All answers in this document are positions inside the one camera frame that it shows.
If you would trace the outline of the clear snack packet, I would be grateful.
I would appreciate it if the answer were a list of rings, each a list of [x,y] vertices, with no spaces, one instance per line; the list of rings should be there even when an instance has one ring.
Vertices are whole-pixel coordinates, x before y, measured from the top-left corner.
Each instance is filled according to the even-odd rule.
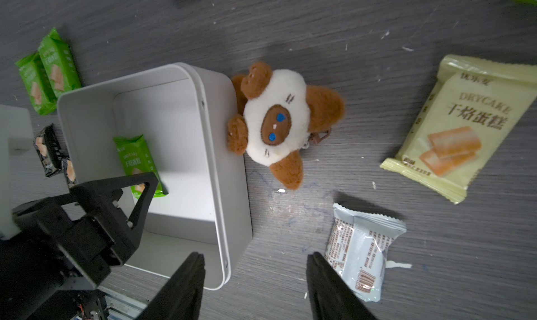
[[[364,302],[379,302],[387,251],[407,232],[400,219],[350,210],[335,203],[334,224],[324,258]]]

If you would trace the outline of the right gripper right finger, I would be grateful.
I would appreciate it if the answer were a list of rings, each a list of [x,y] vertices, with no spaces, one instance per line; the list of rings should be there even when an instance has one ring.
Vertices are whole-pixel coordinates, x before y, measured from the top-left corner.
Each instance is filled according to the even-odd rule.
[[[313,319],[377,320],[319,252],[308,255],[306,281]]]

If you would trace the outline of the white storage box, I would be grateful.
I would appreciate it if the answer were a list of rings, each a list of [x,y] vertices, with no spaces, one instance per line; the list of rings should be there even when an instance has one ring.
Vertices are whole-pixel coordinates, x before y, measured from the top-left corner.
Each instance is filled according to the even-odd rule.
[[[167,195],[151,201],[128,266],[168,278],[198,252],[205,288],[224,286],[253,237],[245,162],[227,148],[230,79],[168,64],[65,93],[57,112],[79,182],[124,174],[114,138],[148,144]]]

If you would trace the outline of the black cookie packet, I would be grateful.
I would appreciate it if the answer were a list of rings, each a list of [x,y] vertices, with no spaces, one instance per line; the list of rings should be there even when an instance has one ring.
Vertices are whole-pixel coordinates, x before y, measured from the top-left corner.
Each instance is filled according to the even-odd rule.
[[[53,124],[44,127],[34,140],[36,150],[46,177],[52,177],[63,170],[62,161],[68,155],[62,149]]]
[[[76,186],[78,184],[76,179],[76,172],[74,170],[74,165],[70,158],[67,157],[62,160],[62,170],[67,181],[68,188]]]

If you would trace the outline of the green cookie packet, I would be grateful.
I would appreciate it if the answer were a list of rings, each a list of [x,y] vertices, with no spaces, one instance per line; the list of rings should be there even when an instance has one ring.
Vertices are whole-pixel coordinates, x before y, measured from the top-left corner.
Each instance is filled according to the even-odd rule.
[[[41,41],[38,53],[56,98],[66,92],[82,88],[68,43],[52,28]]]
[[[161,182],[161,178],[144,135],[139,135],[133,138],[117,136],[113,138],[113,141],[116,144],[117,153],[126,175],[132,176],[148,172],[154,173],[159,180],[154,197],[159,198],[166,196],[168,191]]]
[[[403,145],[380,167],[454,204],[536,99],[536,66],[449,54]]]
[[[57,97],[43,66],[39,53],[16,61],[16,67],[29,95],[34,110],[39,115],[48,115],[57,109]]]

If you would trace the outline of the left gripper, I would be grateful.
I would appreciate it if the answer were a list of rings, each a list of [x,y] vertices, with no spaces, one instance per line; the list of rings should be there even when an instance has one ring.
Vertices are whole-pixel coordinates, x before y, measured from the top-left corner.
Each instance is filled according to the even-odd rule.
[[[138,249],[159,184],[153,172],[84,182],[73,196],[13,210],[1,242],[1,318],[28,319],[59,291],[96,289]]]

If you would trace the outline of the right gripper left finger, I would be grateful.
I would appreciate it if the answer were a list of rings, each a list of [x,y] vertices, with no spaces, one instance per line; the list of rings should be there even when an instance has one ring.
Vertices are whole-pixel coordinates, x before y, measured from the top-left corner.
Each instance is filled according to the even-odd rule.
[[[204,255],[191,253],[137,319],[198,319],[205,276]]]

